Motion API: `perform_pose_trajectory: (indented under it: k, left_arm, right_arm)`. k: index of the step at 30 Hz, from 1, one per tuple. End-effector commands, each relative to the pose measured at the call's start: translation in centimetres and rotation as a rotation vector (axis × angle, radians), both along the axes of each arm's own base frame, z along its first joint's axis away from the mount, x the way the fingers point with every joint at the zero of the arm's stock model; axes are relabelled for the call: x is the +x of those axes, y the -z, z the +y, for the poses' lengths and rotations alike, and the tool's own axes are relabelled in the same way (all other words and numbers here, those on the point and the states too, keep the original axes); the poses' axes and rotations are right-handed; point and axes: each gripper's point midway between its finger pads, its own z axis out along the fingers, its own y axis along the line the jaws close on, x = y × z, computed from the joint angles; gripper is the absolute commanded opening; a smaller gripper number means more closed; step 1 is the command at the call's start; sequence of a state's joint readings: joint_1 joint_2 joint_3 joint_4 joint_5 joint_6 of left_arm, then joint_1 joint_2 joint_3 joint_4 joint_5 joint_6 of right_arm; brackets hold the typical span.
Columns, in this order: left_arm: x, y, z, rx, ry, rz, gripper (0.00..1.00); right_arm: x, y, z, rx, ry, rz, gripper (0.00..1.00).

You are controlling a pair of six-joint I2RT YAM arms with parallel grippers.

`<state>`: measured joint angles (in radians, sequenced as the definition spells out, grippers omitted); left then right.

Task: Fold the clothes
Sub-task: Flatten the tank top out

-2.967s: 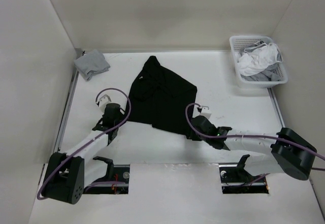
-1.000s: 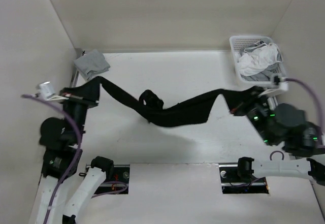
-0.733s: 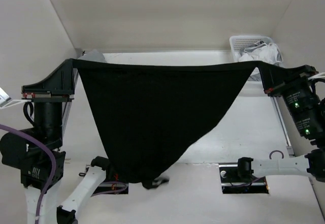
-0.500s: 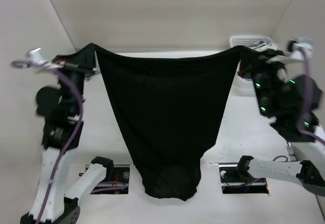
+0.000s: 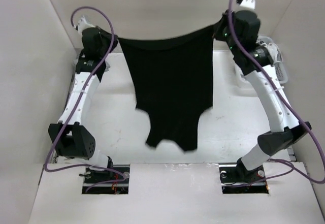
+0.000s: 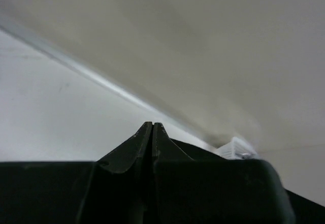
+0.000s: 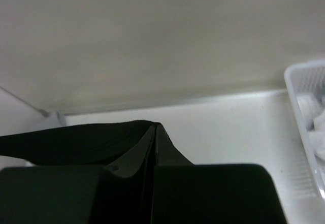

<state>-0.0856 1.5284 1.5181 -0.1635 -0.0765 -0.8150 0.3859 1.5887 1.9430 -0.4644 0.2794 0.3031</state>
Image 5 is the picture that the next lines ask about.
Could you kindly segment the black tank top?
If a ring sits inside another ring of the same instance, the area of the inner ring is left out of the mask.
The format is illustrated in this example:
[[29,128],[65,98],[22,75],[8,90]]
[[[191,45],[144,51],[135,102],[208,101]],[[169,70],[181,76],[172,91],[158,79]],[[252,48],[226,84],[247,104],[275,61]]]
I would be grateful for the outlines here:
[[200,116],[213,106],[213,33],[209,25],[164,40],[119,38],[136,107],[149,116],[149,147],[170,140],[197,149]]

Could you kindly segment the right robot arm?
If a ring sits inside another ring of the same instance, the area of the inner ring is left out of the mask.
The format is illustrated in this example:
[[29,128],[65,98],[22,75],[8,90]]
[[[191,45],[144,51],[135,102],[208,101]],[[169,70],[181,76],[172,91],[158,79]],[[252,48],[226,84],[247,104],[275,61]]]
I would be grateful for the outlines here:
[[300,122],[276,74],[276,48],[258,40],[261,21],[252,11],[225,11],[213,26],[214,39],[226,42],[243,77],[255,90],[268,118],[270,130],[258,136],[257,144],[239,158],[231,176],[249,180],[254,172],[279,151],[304,137],[311,125]]

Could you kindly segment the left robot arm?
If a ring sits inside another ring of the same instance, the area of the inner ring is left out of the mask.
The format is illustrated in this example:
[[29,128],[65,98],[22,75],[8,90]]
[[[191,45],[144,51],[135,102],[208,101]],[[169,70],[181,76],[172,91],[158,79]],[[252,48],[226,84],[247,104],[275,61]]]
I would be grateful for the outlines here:
[[78,31],[82,36],[83,49],[77,60],[66,107],[58,122],[48,127],[52,141],[50,151],[67,159],[76,159],[81,166],[96,170],[98,179],[107,183],[114,177],[112,160],[96,148],[95,138],[84,123],[94,93],[104,72],[110,67],[105,59],[118,41],[116,36],[98,26],[88,24]]

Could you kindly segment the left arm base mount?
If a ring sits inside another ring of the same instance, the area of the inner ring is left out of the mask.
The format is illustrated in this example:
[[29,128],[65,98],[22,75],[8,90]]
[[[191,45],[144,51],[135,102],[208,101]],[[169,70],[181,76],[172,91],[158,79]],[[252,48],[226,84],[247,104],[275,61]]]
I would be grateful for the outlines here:
[[130,165],[115,165],[115,171],[123,173],[123,176],[115,172],[99,171],[86,168],[83,178],[82,194],[84,195],[126,195],[129,190]]

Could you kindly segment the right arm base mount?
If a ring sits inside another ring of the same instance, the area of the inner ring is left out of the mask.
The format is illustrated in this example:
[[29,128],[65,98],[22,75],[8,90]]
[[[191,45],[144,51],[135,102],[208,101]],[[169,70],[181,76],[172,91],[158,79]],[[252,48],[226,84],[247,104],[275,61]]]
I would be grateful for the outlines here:
[[236,165],[219,165],[223,194],[268,194],[268,184],[263,166],[240,176]]

